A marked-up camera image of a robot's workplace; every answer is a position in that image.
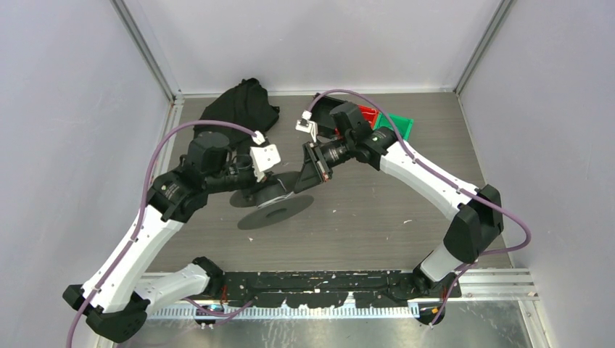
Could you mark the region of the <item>grey plastic cable spool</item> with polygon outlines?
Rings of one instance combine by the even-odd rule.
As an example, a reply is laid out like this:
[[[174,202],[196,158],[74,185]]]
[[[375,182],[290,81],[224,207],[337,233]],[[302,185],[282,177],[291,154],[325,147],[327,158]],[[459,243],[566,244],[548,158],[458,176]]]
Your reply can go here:
[[[237,223],[237,227],[240,230],[264,228],[288,220],[310,207],[313,196],[293,192],[299,174],[298,171],[273,174],[262,188],[247,196],[243,196],[243,191],[235,191],[229,199],[232,207],[254,208]]]

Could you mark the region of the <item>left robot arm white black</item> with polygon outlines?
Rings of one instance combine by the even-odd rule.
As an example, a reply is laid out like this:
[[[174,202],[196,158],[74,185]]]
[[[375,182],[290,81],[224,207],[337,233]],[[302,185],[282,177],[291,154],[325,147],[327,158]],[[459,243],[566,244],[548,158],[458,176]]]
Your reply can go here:
[[[220,297],[224,272],[206,257],[149,285],[138,282],[162,247],[207,204],[209,195],[251,189],[272,174],[222,162],[210,171],[180,164],[158,176],[112,255],[87,282],[68,286],[64,300],[96,334],[123,343],[163,307],[194,295],[206,300]]]

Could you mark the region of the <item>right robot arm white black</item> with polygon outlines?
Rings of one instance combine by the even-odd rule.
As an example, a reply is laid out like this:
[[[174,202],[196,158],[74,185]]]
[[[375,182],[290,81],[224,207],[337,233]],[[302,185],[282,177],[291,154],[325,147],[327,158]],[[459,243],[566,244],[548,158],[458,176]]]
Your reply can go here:
[[[330,180],[334,167],[355,159],[403,182],[450,221],[442,243],[409,277],[414,294],[433,297],[446,276],[475,261],[503,231],[503,215],[492,208],[501,204],[496,188],[477,188],[456,178],[413,151],[389,128],[361,133],[349,130],[327,143],[308,142],[303,151],[296,194]]]

